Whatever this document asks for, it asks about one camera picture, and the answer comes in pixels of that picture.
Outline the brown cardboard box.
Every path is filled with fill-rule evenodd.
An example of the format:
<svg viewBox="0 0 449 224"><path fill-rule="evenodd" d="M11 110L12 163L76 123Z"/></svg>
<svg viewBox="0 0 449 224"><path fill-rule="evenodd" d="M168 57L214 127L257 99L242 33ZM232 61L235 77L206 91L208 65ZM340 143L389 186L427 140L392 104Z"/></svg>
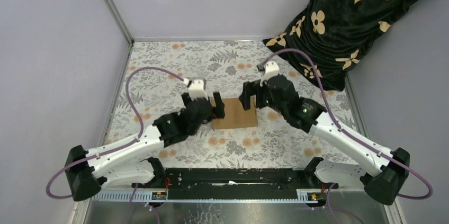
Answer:
<svg viewBox="0 0 449 224"><path fill-rule="evenodd" d="M223 98L224 118L212 120L212 129L240 129L258 126L254 97L250 100L250 109L244 110L238 98Z"/></svg>

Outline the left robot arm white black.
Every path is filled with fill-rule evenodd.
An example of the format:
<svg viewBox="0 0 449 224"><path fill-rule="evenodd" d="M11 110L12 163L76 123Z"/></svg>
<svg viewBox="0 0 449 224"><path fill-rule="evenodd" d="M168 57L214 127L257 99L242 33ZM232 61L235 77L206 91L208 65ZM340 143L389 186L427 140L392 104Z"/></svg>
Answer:
<svg viewBox="0 0 449 224"><path fill-rule="evenodd" d="M165 169L161 161L150 154L177 144L197 133L202 124L225 116L225 105L219 92L213 99L192 101L182 95L185 107L162 115L153 124L111 145L89 150L81 145L72 148L65 170L70 197L83 201L106 187L137 185L156 188L164 184Z"/></svg>

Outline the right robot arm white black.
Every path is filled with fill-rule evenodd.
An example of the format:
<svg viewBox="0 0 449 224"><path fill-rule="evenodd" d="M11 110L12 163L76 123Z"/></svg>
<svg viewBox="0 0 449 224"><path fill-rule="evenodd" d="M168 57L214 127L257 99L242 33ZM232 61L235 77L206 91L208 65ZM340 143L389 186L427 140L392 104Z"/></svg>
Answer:
<svg viewBox="0 0 449 224"><path fill-rule="evenodd" d="M320 160L305 171L308 187L336 183L363 189L368 196L384 205L392 205L408 178L410 153L402 148L391 150L364 137L336 118L318 102L301 97L283 75L266 81L245 82L239 97L244 110L252 99L256 107L270 107L292 127L333 145L356 162L355 165Z"/></svg>

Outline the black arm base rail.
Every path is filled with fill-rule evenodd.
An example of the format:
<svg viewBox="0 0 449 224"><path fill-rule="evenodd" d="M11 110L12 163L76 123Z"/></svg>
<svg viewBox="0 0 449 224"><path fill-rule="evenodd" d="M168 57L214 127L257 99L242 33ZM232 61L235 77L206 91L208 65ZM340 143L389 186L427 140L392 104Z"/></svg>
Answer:
<svg viewBox="0 0 449 224"><path fill-rule="evenodd" d="M279 189L324 194L331 184L322 182L308 168L167 168L148 183L133 182L131 185L140 189L161 189L166 193L173 189L186 192L237 187L244 192Z"/></svg>

